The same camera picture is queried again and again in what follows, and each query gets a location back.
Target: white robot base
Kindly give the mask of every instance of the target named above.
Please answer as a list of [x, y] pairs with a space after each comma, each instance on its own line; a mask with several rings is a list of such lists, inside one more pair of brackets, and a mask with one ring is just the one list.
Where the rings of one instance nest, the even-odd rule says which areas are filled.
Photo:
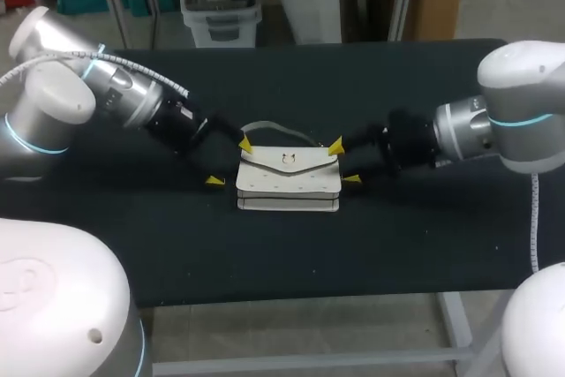
[[71, 227], [0, 219], [0, 374], [150, 377], [124, 269]]

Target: cable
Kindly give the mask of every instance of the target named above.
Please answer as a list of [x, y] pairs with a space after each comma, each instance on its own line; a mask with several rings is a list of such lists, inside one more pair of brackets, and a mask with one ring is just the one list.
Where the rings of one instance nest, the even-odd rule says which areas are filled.
[[137, 64], [133, 61], [129, 61], [127, 59], [123, 59], [122, 57], [117, 57], [114, 55], [109, 55], [107, 53], [98, 53], [98, 52], [82, 52], [82, 51], [73, 51], [73, 52], [47, 52], [41, 53], [39, 56], [30, 59], [29, 61], [24, 62], [13, 68], [12, 70], [5, 73], [4, 76], [0, 77], [0, 87], [3, 86], [5, 83], [10, 81], [11, 79], [19, 76], [23, 71], [40, 64], [42, 62], [49, 62], [49, 61], [57, 61], [61, 59], [98, 59], [100, 61], [111, 62], [112, 64], [122, 65], [126, 68], [130, 68], [134, 71], [140, 72], [142, 74], [147, 75], [151, 79], [155, 79], [166, 86], [171, 87], [173, 90], [178, 92], [183, 97], [188, 97], [190, 92], [186, 90], [184, 87], [180, 86], [179, 84], [175, 83], [171, 79], [162, 76], [160, 73], [155, 72], [146, 66]]
[[531, 271], [539, 271], [538, 263], [538, 218], [539, 218], [539, 179], [538, 174], [531, 175], [531, 227], [530, 227], [530, 262]]

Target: black tabletop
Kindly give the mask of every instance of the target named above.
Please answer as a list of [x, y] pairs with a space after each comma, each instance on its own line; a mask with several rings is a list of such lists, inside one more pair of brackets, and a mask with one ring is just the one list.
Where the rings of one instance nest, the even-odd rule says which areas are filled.
[[[127, 51], [238, 124], [273, 120], [324, 143], [390, 109], [433, 114], [478, 93], [502, 41], [257, 50]], [[252, 142], [279, 143], [273, 134]], [[376, 159], [367, 150], [342, 166]], [[211, 139], [195, 160], [233, 176], [238, 151]], [[338, 212], [236, 208], [233, 179], [203, 187], [143, 131], [96, 118], [40, 183], [0, 186], [0, 216], [91, 232], [122, 261], [140, 306], [515, 288], [530, 273], [530, 179], [497, 158], [377, 179]], [[565, 258], [562, 170], [541, 178], [539, 257]]]

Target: white purse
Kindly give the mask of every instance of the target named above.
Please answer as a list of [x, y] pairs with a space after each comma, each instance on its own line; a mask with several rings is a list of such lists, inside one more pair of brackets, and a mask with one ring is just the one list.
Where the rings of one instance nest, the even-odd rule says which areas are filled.
[[236, 187], [240, 209], [334, 212], [342, 182], [327, 147], [254, 146], [241, 154]]

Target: handbag flap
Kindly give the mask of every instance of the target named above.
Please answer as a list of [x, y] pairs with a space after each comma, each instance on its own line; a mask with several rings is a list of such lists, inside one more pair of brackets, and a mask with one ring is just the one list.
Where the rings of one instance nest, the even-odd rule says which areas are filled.
[[253, 153], [241, 152], [242, 161], [285, 175], [299, 174], [337, 162], [327, 147], [253, 146]]

